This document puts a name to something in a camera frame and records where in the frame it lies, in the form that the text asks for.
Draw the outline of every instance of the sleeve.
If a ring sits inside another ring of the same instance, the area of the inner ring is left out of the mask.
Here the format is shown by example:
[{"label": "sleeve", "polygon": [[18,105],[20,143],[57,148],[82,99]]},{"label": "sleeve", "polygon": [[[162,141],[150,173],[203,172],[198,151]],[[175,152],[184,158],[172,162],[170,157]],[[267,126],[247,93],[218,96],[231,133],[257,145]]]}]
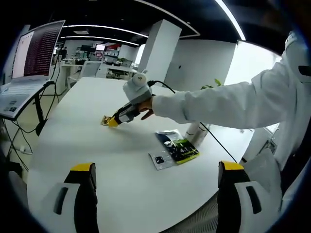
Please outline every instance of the sleeve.
[{"label": "sleeve", "polygon": [[290,77],[283,61],[265,70],[251,83],[155,96],[156,116],[178,123],[204,122],[230,128],[251,129],[272,125],[285,119],[289,110]]}]

